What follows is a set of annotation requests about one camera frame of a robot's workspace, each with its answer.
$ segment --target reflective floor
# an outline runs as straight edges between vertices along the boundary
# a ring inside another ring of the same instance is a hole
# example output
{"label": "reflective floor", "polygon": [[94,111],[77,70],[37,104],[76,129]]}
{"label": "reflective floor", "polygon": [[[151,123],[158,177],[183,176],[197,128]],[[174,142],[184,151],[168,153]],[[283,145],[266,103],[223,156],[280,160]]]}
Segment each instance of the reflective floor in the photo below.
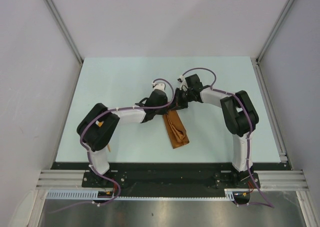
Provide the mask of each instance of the reflective floor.
{"label": "reflective floor", "polygon": [[[225,201],[119,200],[96,207],[82,204],[50,211],[75,200],[46,200],[40,227],[305,227],[296,192],[267,192],[275,209],[236,207]],[[251,201],[261,201],[253,193]]]}

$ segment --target brown cloth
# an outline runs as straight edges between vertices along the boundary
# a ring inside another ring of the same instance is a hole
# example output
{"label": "brown cloth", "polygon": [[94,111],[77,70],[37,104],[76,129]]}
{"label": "brown cloth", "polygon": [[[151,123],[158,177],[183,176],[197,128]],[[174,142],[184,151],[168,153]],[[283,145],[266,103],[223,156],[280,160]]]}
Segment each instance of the brown cloth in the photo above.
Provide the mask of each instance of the brown cloth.
{"label": "brown cloth", "polygon": [[176,110],[171,110],[163,115],[166,131],[174,149],[189,144],[187,131],[182,124]]}

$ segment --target white panel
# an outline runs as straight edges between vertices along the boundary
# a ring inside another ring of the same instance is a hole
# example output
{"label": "white panel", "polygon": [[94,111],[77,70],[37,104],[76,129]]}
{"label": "white panel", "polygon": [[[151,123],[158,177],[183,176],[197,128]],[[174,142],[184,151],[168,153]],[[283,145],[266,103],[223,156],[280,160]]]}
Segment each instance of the white panel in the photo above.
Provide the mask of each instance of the white panel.
{"label": "white panel", "polygon": [[297,0],[261,64],[289,158],[320,210],[319,0]]}
{"label": "white panel", "polygon": [[79,66],[43,0],[0,0],[0,226],[53,158]]}
{"label": "white panel", "polygon": [[287,0],[54,0],[85,57],[256,57]]}
{"label": "white panel", "polygon": [[[87,152],[79,143],[77,126],[96,103],[108,108],[128,107],[149,97],[151,82],[164,78],[179,87],[177,78],[194,67],[210,68],[217,74],[217,89],[246,90],[259,115],[254,132],[252,160],[280,162],[267,112],[249,57],[131,57],[86,58],[72,100],[56,161],[87,162]],[[204,85],[213,75],[197,73]],[[172,97],[170,88],[167,96]],[[228,131],[221,108],[192,102],[178,114],[190,143],[173,149],[162,116],[146,123],[118,125],[110,141],[109,162],[201,163],[232,162],[233,136]]]}

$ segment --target purple wire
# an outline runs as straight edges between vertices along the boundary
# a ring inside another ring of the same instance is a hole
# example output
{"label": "purple wire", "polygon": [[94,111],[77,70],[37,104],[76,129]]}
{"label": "purple wire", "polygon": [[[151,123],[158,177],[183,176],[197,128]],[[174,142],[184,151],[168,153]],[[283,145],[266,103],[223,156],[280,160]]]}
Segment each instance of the purple wire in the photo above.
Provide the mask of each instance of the purple wire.
{"label": "purple wire", "polygon": [[212,73],[214,75],[214,81],[212,82],[212,84],[210,85],[210,88],[213,89],[214,87],[214,84],[216,83],[217,81],[217,75],[215,72],[213,72],[211,69],[208,69],[208,68],[202,68],[202,67],[196,67],[196,68],[191,68],[189,70],[187,70],[186,72],[184,72],[182,74],[182,76],[184,76],[186,73],[189,73],[190,71],[194,71],[194,70],[205,70],[205,71],[209,71],[210,73]]}
{"label": "purple wire", "polygon": [[[146,107],[146,106],[143,106],[143,107],[135,107],[134,109],[135,110],[156,110],[156,109],[162,109],[162,108],[165,108],[165,107],[168,107],[169,105],[171,105],[171,103],[174,101],[174,98],[175,98],[175,90],[173,88],[173,86],[170,84],[169,81],[167,81],[166,79],[164,78],[157,78],[153,81],[153,83],[155,83],[156,81],[164,81],[166,82],[170,88],[171,88],[171,91],[172,91],[172,99],[170,100],[170,102],[166,103],[165,105],[162,105],[162,106],[155,106],[155,107]],[[99,177],[107,180],[107,181],[110,181],[112,183],[114,183],[117,187],[118,187],[118,191],[117,191],[117,194],[112,197],[110,200],[108,200],[107,202],[104,202],[104,203],[100,203],[100,206],[105,206],[111,202],[113,202],[116,198],[119,197],[120,193],[121,193],[121,187],[120,185],[118,184],[118,182],[116,182],[115,180],[111,179],[111,178],[108,178],[102,174],[100,174],[96,168],[94,167],[93,165],[93,162],[92,162],[92,159],[91,159],[91,156],[90,156],[90,148],[88,146],[85,145],[85,143],[83,142],[83,139],[84,139],[84,136],[86,134],[86,132],[88,131],[88,129],[94,124],[96,123],[96,121],[98,119],[100,119],[101,117],[105,116],[106,114],[110,113],[110,112],[114,112],[114,111],[127,111],[127,110],[132,110],[133,107],[122,107],[122,108],[113,108],[113,109],[108,109],[107,111],[99,114],[97,117],[95,117],[83,130],[81,136],[80,136],[80,144],[86,149],[87,151],[87,156],[88,156],[88,161],[89,161],[89,164],[90,164],[90,167],[92,169],[92,171]],[[92,204],[92,201],[82,201],[82,202],[78,202],[78,203],[74,203],[74,204],[71,204],[71,205],[68,205],[66,207],[63,207],[63,208],[59,208],[57,210],[54,210],[54,211],[51,211],[49,212],[50,214],[54,214],[54,213],[57,213],[57,212],[60,212],[60,211],[63,211],[63,210],[66,210],[66,209],[69,209],[69,208],[72,208],[74,206],[78,206],[78,205],[82,205],[82,204]]]}
{"label": "purple wire", "polygon": [[247,143],[247,153],[246,153],[246,168],[248,170],[249,176],[253,182],[253,184],[255,185],[256,189],[258,190],[258,192],[260,193],[260,195],[262,196],[262,198],[267,202],[267,203],[261,203],[261,202],[252,202],[252,203],[248,203],[248,204],[239,204],[239,206],[252,206],[252,205],[262,205],[262,206],[268,206],[271,208],[274,208],[275,206],[270,202],[270,200],[268,200],[267,196],[261,191],[261,189],[259,188],[258,184],[255,182],[255,179],[251,173],[250,167],[249,167],[249,158],[250,158],[250,135],[253,132],[253,126],[249,117],[249,114],[246,110],[246,108],[244,107],[244,105],[242,104],[242,102],[240,101],[240,99],[234,94],[234,93],[230,93],[230,92],[226,92],[220,89],[212,89],[212,91],[216,91],[219,93],[223,93],[229,96],[233,96],[235,98],[235,100],[239,103],[239,105],[241,106],[241,109],[243,110],[243,113],[246,117],[246,119],[248,120],[249,126],[250,126],[250,131],[246,136],[246,143]]}

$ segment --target purple cable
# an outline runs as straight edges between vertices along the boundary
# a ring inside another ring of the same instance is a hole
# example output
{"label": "purple cable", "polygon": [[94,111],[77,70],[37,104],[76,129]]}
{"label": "purple cable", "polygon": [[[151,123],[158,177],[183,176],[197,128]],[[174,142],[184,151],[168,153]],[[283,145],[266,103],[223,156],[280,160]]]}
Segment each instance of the purple cable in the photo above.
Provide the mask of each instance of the purple cable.
{"label": "purple cable", "polygon": [[212,89],[212,91],[216,91],[219,93],[223,93],[229,96],[233,96],[235,98],[235,100],[239,103],[239,105],[241,106],[241,109],[243,110],[243,113],[246,117],[246,119],[248,120],[249,126],[250,126],[250,131],[246,136],[246,142],[247,142],[247,154],[246,154],[246,168],[249,172],[249,176],[252,180],[252,183],[255,185],[256,189],[258,190],[258,192],[260,193],[260,195],[262,196],[262,198],[267,202],[267,203],[260,203],[260,202],[252,202],[252,203],[248,203],[248,204],[238,204],[236,201],[234,201],[235,204],[239,205],[239,206],[252,206],[252,205],[262,205],[262,206],[268,206],[271,208],[274,208],[275,206],[270,202],[270,200],[268,200],[267,196],[261,191],[261,189],[259,188],[259,186],[257,185],[257,183],[255,182],[255,179],[251,173],[250,167],[249,167],[249,158],[250,158],[250,135],[253,132],[253,126],[249,117],[249,114],[246,110],[246,108],[244,107],[244,105],[242,104],[242,102],[240,101],[240,99],[234,94],[234,93],[230,93],[230,92],[226,92],[220,89]]}
{"label": "purple cable", "polygon": [[[146,106],[143,106],[143,107],[135,107],[134,109],[135,110],[156,110],[156,109],[161,109],[161,108],[165,108],[165,107],[168,107],[169,105],[171,105],[171,103],[174,101],[174,98],[175,98],[175,90],[173,88],[173,86],[170,84],[169,81],[165,80],[164,78],[157,78],[153,81],[153,83],[155,83],[156,81],[164,81],[166,82],[170,88],[171,88],[171,91],[172,91],[172,99],[170,100],[170,102],[168,102],[167,104],[165,105],[162,105],[162,106],[155,106],[155,107],[146,107]],[[93,163],[92,163],[92,160],[91,160],[91,156],[90,156],[90,148],[88,146],[85,145],[85,143],[83,142],[83,139],[84,139],[84,136],[86,134],[86,132],[88,131],[88,129],[94,124],[96,123],[96,121],[98,119],[100,119],[101,117],[105,116],[106,114],[110,113],[110,112],[114,112],[114,111],[127,111],[127,110],[132,110],[133,107],[122,107],[122,108],[113,108],[113,109],[108,109],[107,111],[99,114],[97,117],[95,117],[83,130],[81,136],[80,136],[80,144],[86,149],[87,151],[87,156],[88,156],[88,161],[89,161],[89,164],[90,164],[90,167],[92,169],[92,171],[99,177],[107,180],[107,181],[110,181],[112,183],[114,183],[117,187],[118,187],[118,191],[117,191],[117,194],[112,197],[110,200],[108,200],[107,202],[104,202],[104,203],[100,203],[99,206],[105,206],[109,203],[111,203],[112,201],[114,201],[117,197],[119,197],[120,193],[121,193],[121,187],[120,185],[118,184],[118,182],[116,182],[115,180],[111,179],[111,178],[108,178],[106,176],[103,176],[102,174],[100,174],[96,168],[93,166]],[[63,210],[66,210],[66,209],[69,209],[69,208],[72,208],[74,206],[78,206],[78,205],[82,205],[82,204],[92,204],[92,201],[82,201],[82,202],[78,202],[78,203],[74,203],[74,204],[71,204],[71,205],[68,205],[66,207],[63,207],[63,208],[59,208],[57,210],[54,210],[54,211],[51,211],[49,212],[50,214],[54,214],[54,213],[57,213],[57,212],[60,212],[60,211],[63,211]]]}
{"label": "purple cable", "polygon": [[184,76],[186,73],[190,72],[190,71],[194,71],[194,70],[205,70],[205,71],[209,71],[210,73],[212,73],[214,75],[214,81],[212,82],[212,84],[210,85],[210,88],[213,89],[214,87],[214,84],[216,83],[217,81],[217,75],[215,72],[213,72],[211,69],[208,69],[208,68],[202,68],[202,67],[197,67],[197,68],[191,68],[189,70],[187,70],[186,72],[184,72],[182,74],[182,76]]}

